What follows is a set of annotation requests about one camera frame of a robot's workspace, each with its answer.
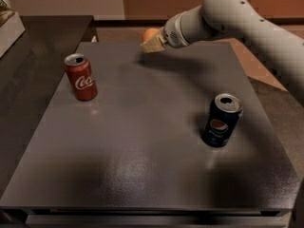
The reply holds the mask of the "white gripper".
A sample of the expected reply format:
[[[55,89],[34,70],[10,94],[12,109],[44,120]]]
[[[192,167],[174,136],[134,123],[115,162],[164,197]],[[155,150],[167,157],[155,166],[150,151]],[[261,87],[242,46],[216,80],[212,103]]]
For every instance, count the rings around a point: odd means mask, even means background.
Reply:
[[[141,49],[144,53],[163,51],[168,44],[170,47],[187,47],[189,42],[184,38],[181,31],[181,18],[179,13],[170,18],[164,25],[162,31],[164,37],[159,34],[145,34],[142,38]]]

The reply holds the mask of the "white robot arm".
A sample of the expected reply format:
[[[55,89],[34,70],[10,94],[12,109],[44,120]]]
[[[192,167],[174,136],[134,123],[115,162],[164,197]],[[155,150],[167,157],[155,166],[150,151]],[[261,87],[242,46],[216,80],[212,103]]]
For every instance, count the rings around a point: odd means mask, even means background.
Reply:
[[[247,0],[203,0],[143,40],[146,53],[236,38],[304,105],[304,39],[262,17]]]

